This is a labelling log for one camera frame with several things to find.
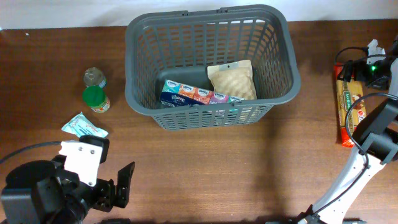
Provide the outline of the mint green tissue pack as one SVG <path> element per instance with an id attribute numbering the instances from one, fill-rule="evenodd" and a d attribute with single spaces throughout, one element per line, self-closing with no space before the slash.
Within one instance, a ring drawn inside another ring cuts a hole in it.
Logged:
<path id="1" fill-rule="evenodd" d="M 74 134 L 79 138 L 86 135 L 105 138 L 109 134 L 107 131 L 96 127 L 91 121 L 89 121 L 85 117 L 82 112 L 77 114 L 69 122 L 67 122 L 62 127 L 62 131 Z"/>

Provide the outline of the blue Kleenex tissue multipack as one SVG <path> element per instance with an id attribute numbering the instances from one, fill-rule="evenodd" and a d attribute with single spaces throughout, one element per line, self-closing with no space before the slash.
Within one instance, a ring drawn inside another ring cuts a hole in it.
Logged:
<path id="1" fill-rule="evenodd" d="M 244 98 L 197 88 L 172 80 L 166 80 L 160 92 L 160 102 L 171 107 L 221 104 L 243 100 Z"/>

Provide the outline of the grey plastic slatted basket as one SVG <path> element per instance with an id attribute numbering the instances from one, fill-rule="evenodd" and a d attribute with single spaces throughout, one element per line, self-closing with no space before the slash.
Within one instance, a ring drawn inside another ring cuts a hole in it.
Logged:
<path id="1" fill-rule="evenodd" d="M 271 6 L 144 14 L 127 26 L 125 40 L 126 101 L 167 130 L 255 123 L 300 90 L 287 21 Z M 178 107 L 161 103 L 166 80 L 210 90 L 208 67 L 241 60 L 252 63 L 255 100 Z"/>

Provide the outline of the beige powder pouch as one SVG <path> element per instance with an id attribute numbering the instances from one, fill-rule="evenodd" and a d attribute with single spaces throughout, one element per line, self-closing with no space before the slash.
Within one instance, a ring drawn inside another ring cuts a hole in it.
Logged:
<path id="1" fill-rule="evenodd" d="M 207 75 L 217 93 L 237 96 L 245 100 L 257 99 L 250 60 L 209 66 Z"/>

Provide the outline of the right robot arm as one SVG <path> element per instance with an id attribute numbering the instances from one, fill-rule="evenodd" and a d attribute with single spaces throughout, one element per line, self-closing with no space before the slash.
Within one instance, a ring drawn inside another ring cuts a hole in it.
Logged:
<path id="1" fill-rule="evenodd" d="M 366 184 L 397 160 L 397 42 L 389 50 L 376 39 L 360 49 L 365 56 L 335 62 L 340 133 L 352 148 L 328 191 L 294 223 L 344 223 L 346 212 Z"/>

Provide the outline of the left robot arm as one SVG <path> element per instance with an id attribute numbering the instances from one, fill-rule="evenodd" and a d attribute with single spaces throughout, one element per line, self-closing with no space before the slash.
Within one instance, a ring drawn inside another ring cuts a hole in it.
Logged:
<path id="1" fill-rule="evenodd" d="M 117 180 L 98 178 L 110 141 L 93 135 L 38 146 L 61 147 L 52 160 L 25 163 L 10 171 L 1 192 L 5 223 L 83 223 L 91 209 L 110 212 L 129 202 L 135 163 Z"/>

